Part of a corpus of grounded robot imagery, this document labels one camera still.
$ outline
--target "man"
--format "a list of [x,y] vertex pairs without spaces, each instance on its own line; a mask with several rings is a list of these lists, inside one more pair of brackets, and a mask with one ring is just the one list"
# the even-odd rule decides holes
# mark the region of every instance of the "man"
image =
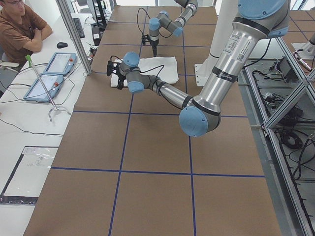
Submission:
[[53,32],[24,0],[0,0],[0,45],[9,62],[25,64],[25,56],[39,52],[42,41]]

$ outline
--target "person's arm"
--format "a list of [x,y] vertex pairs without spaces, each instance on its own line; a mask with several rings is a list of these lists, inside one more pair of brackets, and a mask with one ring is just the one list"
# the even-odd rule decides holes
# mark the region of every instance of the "person's arm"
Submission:
[[35,32],[34,38],[31,41],[27,42],[23,46],[23,48],[30,50],[32,52],[40,52],[42,42],[41,31],[39,29],[35,29],[34,32]]
[[53,30],[51,29],[51,27],[49,26],[49,24],[47,24],[42,30],[41,30],[41,40],[46,39],[49,35],[51,35],[53,33]]

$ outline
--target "black mouse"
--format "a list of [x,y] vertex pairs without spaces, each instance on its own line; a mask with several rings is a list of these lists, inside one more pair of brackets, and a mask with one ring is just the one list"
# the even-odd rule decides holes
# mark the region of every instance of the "black mouse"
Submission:
[[67,47],[68,46],[68,44],[67,43],[64,43],[64,42],[59,42],[59,43],[57,43],[57,48],[65,48],[65,47]]

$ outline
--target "white sheet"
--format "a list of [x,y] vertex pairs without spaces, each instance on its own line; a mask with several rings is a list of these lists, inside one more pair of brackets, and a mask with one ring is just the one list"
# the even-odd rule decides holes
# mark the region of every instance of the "white sheet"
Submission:
[[[159,77],[161,80],[169,83],[174,84],[178,81],[178,74],[177,74],[177,62],[175,57],[171,58],[143,58],[140,59],[139,68],[141,71],[147,71],[159,65],[164,65],[163,70],[159,73]],[[143,73],[143,75],[157,75],[160,68],[154,69],[152,71]],[[111,87],[116,87],[118,83],[118,76],[112,74],[112,78],[110,80]],[[127,80],[124,81],[124,86],[127,87]]]

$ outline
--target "brown shirt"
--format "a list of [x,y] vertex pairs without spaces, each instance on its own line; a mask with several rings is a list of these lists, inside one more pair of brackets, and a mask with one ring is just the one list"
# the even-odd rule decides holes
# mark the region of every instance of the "brown shirt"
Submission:
[[24,36],[33,39],[34,29],[42,30],[46,25],[47,22],[27,5],[25,5],[25,15],[22,16],[22,24],[14,22],[5,11],[0,11],[0,45],[9,58],[9,62],[24,65],[25,56],[33,53],[23,48],[28,42]]

